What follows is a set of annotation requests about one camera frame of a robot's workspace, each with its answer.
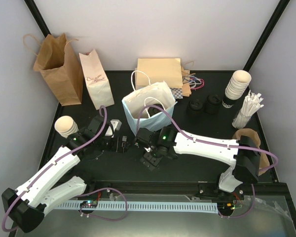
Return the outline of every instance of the checkered paper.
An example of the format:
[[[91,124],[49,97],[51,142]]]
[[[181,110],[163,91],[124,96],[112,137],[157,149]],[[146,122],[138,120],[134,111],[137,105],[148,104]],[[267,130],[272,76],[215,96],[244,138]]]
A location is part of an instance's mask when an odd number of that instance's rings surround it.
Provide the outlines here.
[[[175,99],[183,99],[182,88],[170,88]]]

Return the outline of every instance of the white paper cup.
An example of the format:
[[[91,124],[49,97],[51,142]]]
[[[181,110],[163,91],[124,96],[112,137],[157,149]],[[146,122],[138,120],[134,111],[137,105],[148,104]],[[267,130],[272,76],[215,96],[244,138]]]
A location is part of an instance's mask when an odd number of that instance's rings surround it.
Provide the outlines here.
[[[245,90],[247,87],[248,87],[248,85],[249,84],[247,84],[247,85],[236,85],[236,84],[234,84],[233,82],[229,82],[228,83],[228,85],[227,85],[227,87],[232,87],[232,88],[234,88],[234,89],[237,89],[237,90]]]
[[[225,95],[231,100],[237,100],[242,96],[242,94],[234,94],[229,92],[227,89],[225,90]]]
[[[230,94],[233,94],[235,96],[238,96],[238,95],[242,95],[243,92],[246,90],[246,89],[243,89],[243,90],[235,90],[233,88],[230,88],[230,87],[227,87],[226,90],[230,93]]]
[[[63,137],[67,138],[70,134],[78,132],[76,122],[70,116],[62,116],[55,122],[55,130]]]
[[[249,85],[249,83],[240,83],[240,82],[236,82],[235,80],[230,80],[229,81],[230,85],[237,87],[237,88],[244,88],[247,87]]]
[[[234,81],[235,83],[241,84],[249,84],[251,82],[251,75],[243,70],[237,70],[232,74],[232,77],[230,80]]]

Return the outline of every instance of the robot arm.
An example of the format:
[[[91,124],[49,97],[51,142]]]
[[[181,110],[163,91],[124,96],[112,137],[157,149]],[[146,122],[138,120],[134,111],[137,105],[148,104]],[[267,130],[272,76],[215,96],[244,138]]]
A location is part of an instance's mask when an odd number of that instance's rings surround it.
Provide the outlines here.
[[[91,145],[63,157],[58,162],[56,160],[94,137],[102,125],[103,119],[101,117],[94,117],[87,128],[83,128],[79,132],[70,135],[66,140],[66,144],[60,147],[54,157],[31,179],[16,190],[8,188],[2,193],[3,206],[6,212],[10,205],[25,191],[25,194],[21,196],[9,213],[9,217],[25,233],[35,229],[42,222],[44,216],[53,208],[84,193],[86,184],[81,178],[76,176],[62,185],[51,188],[67,171],[80,162],[81,158],[84,157],[84,153],[87,152]],[[92,143],[92,146],[95,149],[124,152],[124,149],[120,149],[120,146],[123,145],[125,147],[125,144],[121,144],[118,138],[113,138],[114,132],[119,130],[120,126],[120,121],[111,120],[110,124],[106,124],[105,132],[99,136],[97,141]],[[38,176],[40,177],[28,189],[29,184]]]
[[[184,133],[192,139],[187,139],[170,127],[164,127],[160,132],[150,132],[145,128],[140,128],[135,138],[135,145],[143,146],[147,151],[141,162],[153,170],[163,157],[176,159],[176,154],[191,154],[215,159],[230,166],[220,175],[218,181],[219,189],[222,191],[231,193],[242,183],[258,182],[259,153],[196,142],[196,139],[200,139],[224,145],[256,147],[249,137],[242,136],[240,140],[220,140]]]

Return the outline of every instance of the stack of paper cups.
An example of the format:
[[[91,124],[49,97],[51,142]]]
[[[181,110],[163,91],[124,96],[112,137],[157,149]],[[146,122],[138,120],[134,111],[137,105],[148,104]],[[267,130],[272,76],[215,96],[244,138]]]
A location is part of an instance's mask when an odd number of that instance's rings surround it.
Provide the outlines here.
[[[70,116],[62,116],[57,119],[55,122],[55,129],[65,138],[79,130],[76,122]]]
[[[251,82],[251,75],[243,70],[235,71],[225,89],[225,96],[222,105],[231,108],[236,100],[239,99]]]

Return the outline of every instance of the white cable track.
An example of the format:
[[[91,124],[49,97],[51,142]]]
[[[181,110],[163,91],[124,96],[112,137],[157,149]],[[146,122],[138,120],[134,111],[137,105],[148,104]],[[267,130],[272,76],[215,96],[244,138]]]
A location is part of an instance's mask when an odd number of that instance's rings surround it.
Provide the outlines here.
[[[55,209],[80,210],[82,200],[68,200]],[[217,214],[217,204],[207,202],[151,202],[128,201],[128,211],[160,211],[160,212],[204,212]],[[82,210],[125,211],[123,201],[99,201],[97,207],[84,207]]]

